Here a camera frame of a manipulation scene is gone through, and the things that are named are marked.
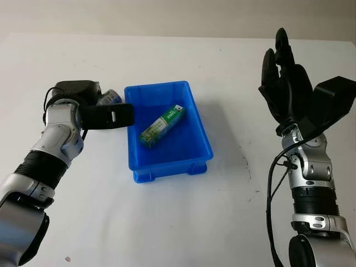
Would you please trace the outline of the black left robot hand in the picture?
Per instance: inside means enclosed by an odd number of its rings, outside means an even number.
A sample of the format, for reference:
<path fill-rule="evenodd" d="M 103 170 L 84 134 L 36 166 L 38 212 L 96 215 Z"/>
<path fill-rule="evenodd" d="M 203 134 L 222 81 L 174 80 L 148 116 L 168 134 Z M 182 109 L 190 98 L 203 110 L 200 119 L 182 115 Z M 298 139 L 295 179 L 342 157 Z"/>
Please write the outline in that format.
<path fill-rule="evenodd" d="M 48 103 L 70 99 L 81 106 L 95 106 L 101 97 L 99 82 L 91 80 L 60 81 L 52 90 L 52 97 Z"/>

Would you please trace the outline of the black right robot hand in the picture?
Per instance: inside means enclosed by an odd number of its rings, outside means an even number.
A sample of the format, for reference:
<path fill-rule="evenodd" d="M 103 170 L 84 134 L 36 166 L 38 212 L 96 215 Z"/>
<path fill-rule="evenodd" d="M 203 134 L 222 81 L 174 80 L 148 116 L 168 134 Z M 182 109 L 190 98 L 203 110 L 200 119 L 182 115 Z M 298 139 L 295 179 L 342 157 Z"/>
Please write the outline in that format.
<path fill-rule="evenodd" d="M 265 52 L 259 92 L 281 126 L 299 121 L 308 110 L 313 89 L 305 68 L 295 63 L 284 28 L 275 36 L 275 49 Z"/>

